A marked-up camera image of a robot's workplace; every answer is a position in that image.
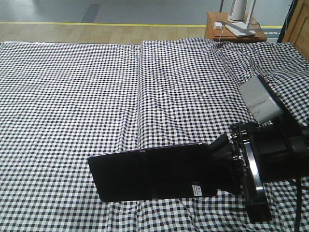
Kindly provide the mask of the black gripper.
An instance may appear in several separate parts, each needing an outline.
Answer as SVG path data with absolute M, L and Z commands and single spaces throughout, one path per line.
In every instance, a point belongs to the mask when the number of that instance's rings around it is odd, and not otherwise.
M 227 164 L 233 160 L 233 146 L 251 223 L 272 220 L 264 183 L 298 179 L 309 174 L 309 126 L 299 123 L 264 78 L 262 82 L 283 114 L 263 124 L 257 121 L 233 124 L 233 145 L 224 133 L 207 148 L 211 164 Z M 237 172 L 233 168 L 216 167 L 212 177 L 217 189 L 241 194 Z

